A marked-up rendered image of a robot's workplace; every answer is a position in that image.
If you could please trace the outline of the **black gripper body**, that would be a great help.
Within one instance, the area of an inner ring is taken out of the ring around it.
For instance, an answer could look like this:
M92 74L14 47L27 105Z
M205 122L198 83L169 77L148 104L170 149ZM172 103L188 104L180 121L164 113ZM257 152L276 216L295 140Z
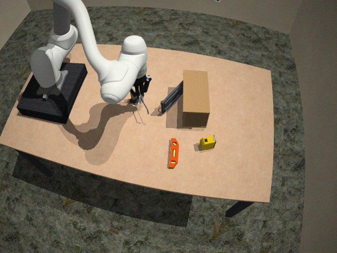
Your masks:
M145 82L146 79L147 79L147 76L144 75L142 78L136 79L136 80L135 80L135 83L138 83L138 85L140 86L140 85L141 85L141 82L142 82L142 81ZM134 87L136 87L135 83L134 83L134 85L133 85Z

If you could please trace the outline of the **yellow tape measure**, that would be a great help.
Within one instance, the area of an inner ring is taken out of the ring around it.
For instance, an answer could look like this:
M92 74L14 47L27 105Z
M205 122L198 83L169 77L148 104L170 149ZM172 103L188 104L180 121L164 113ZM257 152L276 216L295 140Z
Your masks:
M201 145L202 150L212 149L215 147L215 144L216 144L216 139L214 135L209 136L209 137L203 137L200 140L200 145Z

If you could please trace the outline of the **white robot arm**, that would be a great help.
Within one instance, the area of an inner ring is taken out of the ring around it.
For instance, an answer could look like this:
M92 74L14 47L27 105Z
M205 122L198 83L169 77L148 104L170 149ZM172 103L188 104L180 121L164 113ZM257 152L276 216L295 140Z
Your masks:
M38 48L31 56L31 69L40 84L37 95L43 94L43 100L47 100L49 95L60 95L68 75L68 70L60 71L61 65L76 44L79 34L86 58L98 75L101 98L109 104L122 101L135 80L147 72L147 47L143 38L128 36L122 44L118 60L109 61L98 50L91 20L83 2L50 1L53 2L54 27L47 46ZM71 25L71 15L77 28Z

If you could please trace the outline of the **orange spirit level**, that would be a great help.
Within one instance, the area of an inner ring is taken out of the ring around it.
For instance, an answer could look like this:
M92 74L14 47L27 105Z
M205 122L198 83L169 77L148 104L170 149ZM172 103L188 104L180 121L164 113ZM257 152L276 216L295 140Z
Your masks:
M171 138L169 169L174 169L174 167L178 163L178 156L179 156L179 144L175 138Z

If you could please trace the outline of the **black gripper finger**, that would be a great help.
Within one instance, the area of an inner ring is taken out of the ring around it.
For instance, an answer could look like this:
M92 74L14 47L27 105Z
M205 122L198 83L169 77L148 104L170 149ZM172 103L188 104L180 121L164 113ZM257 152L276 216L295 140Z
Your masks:
M139 103L141 104L142 102L141 102L141 96L140 96L140 92L139 92L139 86L138 86L138 83L136 83L135 85L136 85L136 87L135 87L135 91L136 91L136 92L134 92L133 89L131 89L130 92L133 94L134 97L137 96L138 101L139 101Z
M144 97L144 93L147 92L147 89L148 89L150 81L151 81L151 77L148 75L146 81L145 82L141 82L141 85L139 86L139 88L140 88L140 96L141 96L142 100L143 100L143 97ZM144 85L143 85L143 83L144 83Z

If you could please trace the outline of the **brown wooden cabinet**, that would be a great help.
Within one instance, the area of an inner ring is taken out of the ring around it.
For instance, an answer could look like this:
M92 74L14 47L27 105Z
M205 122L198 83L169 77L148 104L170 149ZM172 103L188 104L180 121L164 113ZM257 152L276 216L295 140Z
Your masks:
M207 71L183 70L183 81L161 102L162 113L182 94L182 127L206 128L210 114Z

